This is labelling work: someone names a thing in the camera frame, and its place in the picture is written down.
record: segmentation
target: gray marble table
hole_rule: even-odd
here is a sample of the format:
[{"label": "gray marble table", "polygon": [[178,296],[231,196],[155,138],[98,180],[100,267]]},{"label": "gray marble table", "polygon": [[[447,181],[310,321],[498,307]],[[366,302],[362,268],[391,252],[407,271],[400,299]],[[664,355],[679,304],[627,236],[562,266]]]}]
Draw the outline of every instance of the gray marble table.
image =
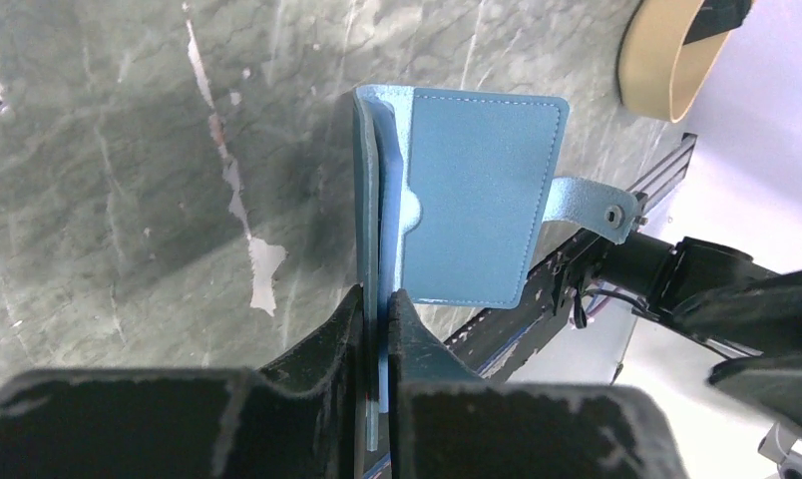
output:
[{"label": "gray marble table", "polygon": [[558,173],[627,187],[682,132],[619,102],[637,3],[0,0],[0,383],[260,366],[321,323],[356,279],[356,85],[565,97]]}]

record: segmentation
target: beige roll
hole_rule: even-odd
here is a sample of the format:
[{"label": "beige roll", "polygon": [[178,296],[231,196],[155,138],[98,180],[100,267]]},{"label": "beige roll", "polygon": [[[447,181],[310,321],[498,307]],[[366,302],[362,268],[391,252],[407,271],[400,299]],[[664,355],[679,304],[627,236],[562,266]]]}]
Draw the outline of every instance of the beige roll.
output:
[{"label": "beige roll", "polygon": [[632,112],[679,122],[730,32],[683,45],[703,0],[643,0],[621,44],[618,83]]}]

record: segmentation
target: white wall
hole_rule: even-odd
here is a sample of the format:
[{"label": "white wall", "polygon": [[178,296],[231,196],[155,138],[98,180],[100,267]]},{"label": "white wall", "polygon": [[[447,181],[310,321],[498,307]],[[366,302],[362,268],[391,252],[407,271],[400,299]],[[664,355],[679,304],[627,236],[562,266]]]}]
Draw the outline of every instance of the white wall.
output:
[{"label": "white wall", "polygon": [[[757,2],[704,85],[689,130],[699,135],[691,170],[653,215],[656,236],[724,243],[779,272],[802,268],[802,0]],[[639,321],[619,383],[664,410],[692,479],[776,477],[756,453],[771,420],[703,383],[718,360]]]},{"label": "white wall", "polygon": [[704,218],[687,230],[669,226],[666,236],[738,245],[781,272],[802,267],[802,0],[754,5],[692,108],[689,130],[700,135],[694,165],[703,184],[678,202]]}]

